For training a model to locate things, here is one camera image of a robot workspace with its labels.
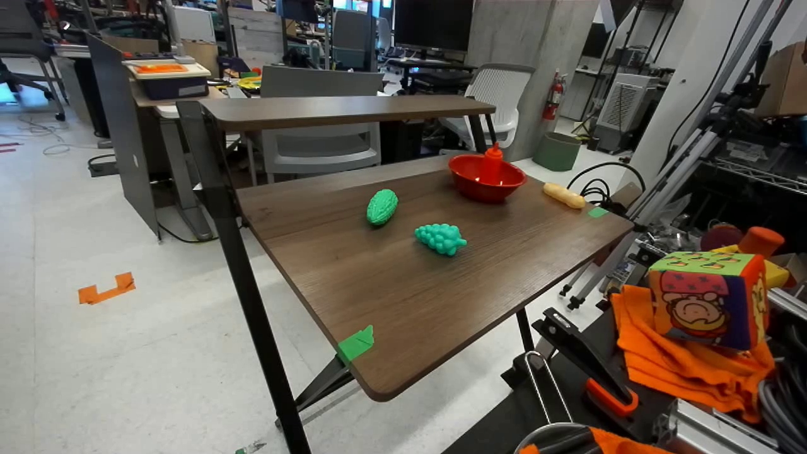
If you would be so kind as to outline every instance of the green toy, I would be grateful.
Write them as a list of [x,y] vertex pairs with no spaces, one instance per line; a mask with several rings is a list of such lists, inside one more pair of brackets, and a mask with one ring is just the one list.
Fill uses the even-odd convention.
[[370,228],[382,228],[399,209],[399,195],[392,189],[380,189],[370,197],[366,221]]
[[434,250],[436,256],[453,257],[468,242],[462,237],[455,224],[421,224],[413,229],[413,237]]

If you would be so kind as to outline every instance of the table top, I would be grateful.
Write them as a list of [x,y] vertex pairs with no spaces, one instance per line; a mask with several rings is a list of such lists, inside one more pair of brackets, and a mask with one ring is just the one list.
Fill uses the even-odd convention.
[[[362,221],[377,189],[396,217]],[[254,237],[333,347],[373,325],[351,371],[376,401],[392,398],[473,339],[523,309],[631,229],[621,217],[570,213],[529,180],[507,205],[453,192],[445,159],[418,159],[236,192]],[[458,224],[468,247],[439,257],[415,246],[429,223]]]
[[442,60],[442,58],[389,58],[386,60],[389,65],[423,65],[423,68],[473,68],[473,65],[467,65],[462,60]]
[[129,84],[130,84],[130,96],[134,96],[136,108],[159,108],[159,107],[172,107],[172,108],[177,108],[177,101],[226,100],[226,96],[225,96],[221,92],[216,92],[213,86],[208,86],[207,96],[191,96],[191,100],[149,100],[149,96],[144,94],[144,88],[141,88],[134,79],[129,79]]
[[207,100],[201,107],[221,131],[493,113],[493,107],[463,96]]

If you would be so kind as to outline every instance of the cardboard box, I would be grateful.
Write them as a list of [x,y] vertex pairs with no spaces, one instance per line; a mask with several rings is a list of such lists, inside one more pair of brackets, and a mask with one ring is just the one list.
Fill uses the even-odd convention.
[[764,92],[755,116],[803,116],[807,113],[807,49],[791,43],[776,52],[762,74]]
[[101,33],[101,40],[120,54],[136,54],[136,57],[157,57],[159,54],[159,43],[149,40],[149,38],[123,38],[123,35]]

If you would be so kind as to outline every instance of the orange scrap on floor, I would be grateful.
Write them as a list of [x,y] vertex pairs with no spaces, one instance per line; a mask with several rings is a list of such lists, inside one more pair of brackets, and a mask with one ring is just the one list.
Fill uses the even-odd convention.
[[110,301],[110,298],[123,295],[129,291],[134,291],[134,277],[130,277],[130,272],[120,272],[120,275],[115,275],[115,287],[110,287],[110,291],[97,294],[96,285],[77,287],[77,304],[80,306],[101,306],[104,301]]

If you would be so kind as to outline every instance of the green plastic piece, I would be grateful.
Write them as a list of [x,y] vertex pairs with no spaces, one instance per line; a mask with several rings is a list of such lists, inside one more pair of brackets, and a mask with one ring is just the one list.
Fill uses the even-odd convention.
[[399,213],[399,195],[392,189],[380,189],[367,202],[367,224],[380,228]]
[[373,352],[373,347],[376,347],[376,329],[367,325],[362,332],[356,332],[344,340],[339,340],[336,352],[339,362],[353,364],[362,354]]
[[413,237],[434,250],[436,256],[453,257],[468,242],[462,237],[455,224],[421,224],[413,229]]

